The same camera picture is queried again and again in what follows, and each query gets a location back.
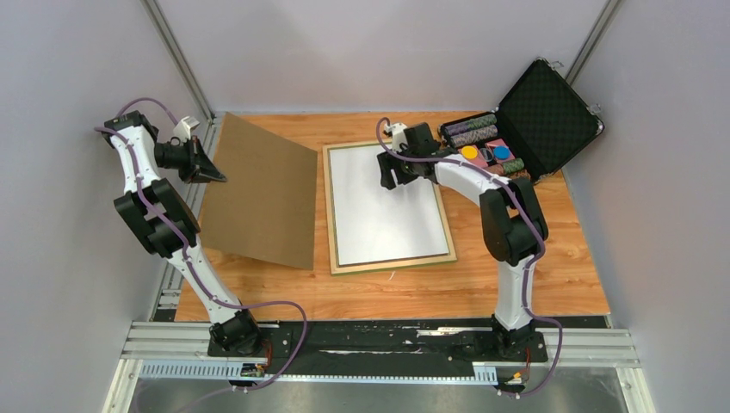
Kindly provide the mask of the brown cardboard backing board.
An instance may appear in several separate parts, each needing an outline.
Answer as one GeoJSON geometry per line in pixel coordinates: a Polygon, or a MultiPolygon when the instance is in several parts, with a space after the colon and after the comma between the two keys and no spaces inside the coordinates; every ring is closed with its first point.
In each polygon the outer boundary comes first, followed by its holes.
{"type": "Polygon", "coordinates": [[[203,246],[292,268],[314,262],[318,153],[226,114],[206,186],[203,246]]]}

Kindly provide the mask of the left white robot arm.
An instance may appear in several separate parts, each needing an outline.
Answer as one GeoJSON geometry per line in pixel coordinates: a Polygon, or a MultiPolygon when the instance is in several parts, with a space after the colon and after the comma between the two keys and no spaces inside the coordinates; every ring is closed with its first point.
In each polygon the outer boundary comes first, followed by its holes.
{"type": "Polygon", "coordinates": [[[180,120],[175,136],[158,141],[158,129],[138,111],[104,122],[99,133],[121,161],[124,189],[114,208],[151,255],[176,268],[206,307],[212,348],[243,356],[263,346],[263,332],[251,312],[225,286],[201,246],[201,228],[188,203],[159,173],[175,170],[185,183],[226,182],[193,131],[198,121],[180,120]]]}

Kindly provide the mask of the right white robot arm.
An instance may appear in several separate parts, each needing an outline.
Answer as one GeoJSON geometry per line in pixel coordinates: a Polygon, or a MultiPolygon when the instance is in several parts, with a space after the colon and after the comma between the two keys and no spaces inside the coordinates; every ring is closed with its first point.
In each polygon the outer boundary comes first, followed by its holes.
{"type": "Polygon", "coordinates": [[[383,149],[377,157],[383,188],[426,180],[479,207],[485,245],[498,263],[492,347],[503,359],[515,358],[535,330],[531,285],[548,237],[531,180],[487,171],[461,152],[441,146],[425,123],[406,126],[384,117],[376,124],[375,136],[383,149]]]}

